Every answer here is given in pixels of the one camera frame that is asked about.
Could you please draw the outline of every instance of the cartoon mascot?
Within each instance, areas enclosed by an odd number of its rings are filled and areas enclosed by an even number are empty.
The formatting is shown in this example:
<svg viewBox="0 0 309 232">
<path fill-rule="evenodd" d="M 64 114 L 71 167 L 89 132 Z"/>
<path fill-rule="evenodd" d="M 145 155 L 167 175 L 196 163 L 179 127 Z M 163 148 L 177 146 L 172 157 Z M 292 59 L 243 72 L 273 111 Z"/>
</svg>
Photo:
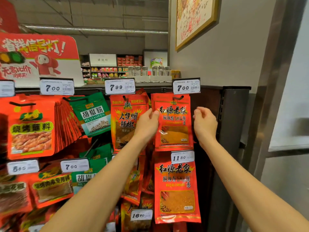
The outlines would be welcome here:
<svg viewBox="0 0 309 232">
<path fill-rule="evenodd" d="M 61 74 L 56 70 L 58 67 L 58 61 L 47 55 L 39 54 L 34 58 L 35 62 L 30 62 L 35 68 L 39 70 L 39 75 L 51 75 Z"/>
</svg>

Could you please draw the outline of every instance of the person's right hand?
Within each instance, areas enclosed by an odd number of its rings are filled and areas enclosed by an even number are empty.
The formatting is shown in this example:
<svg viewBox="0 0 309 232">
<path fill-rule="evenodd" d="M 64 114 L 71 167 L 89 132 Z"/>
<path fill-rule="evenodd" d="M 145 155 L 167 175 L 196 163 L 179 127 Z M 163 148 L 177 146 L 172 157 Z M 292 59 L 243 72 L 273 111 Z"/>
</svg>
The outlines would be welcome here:
<svg viewBox="0 0 309 232">
<path fill-rule="evenodd" d="M 197 107 L 194 110 L 194 131 L 199 142 L 216 140 L 218 122 L 208 108 Z"/>
</svg>

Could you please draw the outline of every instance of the gold picture frame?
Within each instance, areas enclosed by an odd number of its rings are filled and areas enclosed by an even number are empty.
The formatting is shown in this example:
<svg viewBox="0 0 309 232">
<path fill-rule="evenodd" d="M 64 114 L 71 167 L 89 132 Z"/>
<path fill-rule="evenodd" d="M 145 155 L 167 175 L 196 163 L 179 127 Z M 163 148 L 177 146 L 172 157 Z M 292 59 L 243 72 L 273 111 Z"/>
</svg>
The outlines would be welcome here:
<svg viewBox="0 0 309 232">
<path fill-rule="evenodd" d="M 186 9 L 187 5 L 194 5 L 193 3 L 190 2 L 191 0 L 177 0 L 177 11 L 176 11 L 176 43 L 175 43 L 175 50 L 179 50 L 182 48 L 185 44 L 187 44 L 191 39 L 195 38 L 196 35 L 198 35 L 203 29 L 206 27 L 210 26 L 212 23 L 214 23 L 217 20 L 218 17 L 218 2 L 219 0 L 212 0 L 212 6 L 211 6 L 211 16 L 208 19 L 205 19 L 205 22 L 200 24 L 199 27 L 193 31 L 190 35 L 188 35 L 184 40 L 177 45 L 177 39 L 179 37 L 180 31 L 178 31 L 178 20 L 179 18 L 181 19 L 183 12 L 181 12 L 181 15 L 179 16 L 179 12 L 183 11 Z M 199 4 L 199 1 L 206 1 L 205 4 L 202 3 L 204 6 L 207 5 L 208 1 L 207 0 L 197 0 L 196 3 Z"/>
</svg>

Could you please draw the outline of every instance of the framed picture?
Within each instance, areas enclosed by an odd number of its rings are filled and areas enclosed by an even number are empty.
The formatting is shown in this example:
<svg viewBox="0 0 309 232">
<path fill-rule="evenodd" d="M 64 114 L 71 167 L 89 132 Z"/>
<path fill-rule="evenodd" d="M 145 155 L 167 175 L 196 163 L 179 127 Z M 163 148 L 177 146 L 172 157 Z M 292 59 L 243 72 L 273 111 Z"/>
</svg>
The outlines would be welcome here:
<svg viewBox="0 0 309 232">
<path fill-rule="evenodd" d="M 176 50 L 217 20 L 218 0 L 177 0 Z"/>
</svg>

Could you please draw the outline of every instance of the glass jar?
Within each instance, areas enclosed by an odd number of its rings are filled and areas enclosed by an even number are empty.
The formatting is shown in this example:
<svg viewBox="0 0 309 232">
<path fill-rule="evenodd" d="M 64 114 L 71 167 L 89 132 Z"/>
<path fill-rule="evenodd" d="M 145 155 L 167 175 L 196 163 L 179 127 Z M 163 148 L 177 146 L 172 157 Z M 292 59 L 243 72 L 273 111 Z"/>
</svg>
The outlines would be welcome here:
<svg viewBox="0 0 309 232">
<path fill-rule="evenodd" d="M 158 67 L 158 76 L 163 76 L 164 73 L 164 66 L 159 66 Z"/>
<path fill-rule="evenodd" d="M 141 67 L 141 75 L 148 76 L 148 67 Z"/>
<path fill-rule="evenodd" d="M 165 76 L 171 75 L 171 67 L 164 67 L 164 75 Z"/>
<path fill-rule="evenodd" d="M 134 72 L 134 66 L 129 66 L 128 67 L 128 76 L 134 76 L 135 72 Z"/>
<path fill-rule="evenodd" d="M 158 66 L 152 66 L 152 76 L 157 76 L 158 75 Z"/>
<path fill-rule="evenodd" d="M 141 76 L 141 67 L 140 66 L 135 66 L 135 76 Z"/>
</svg>

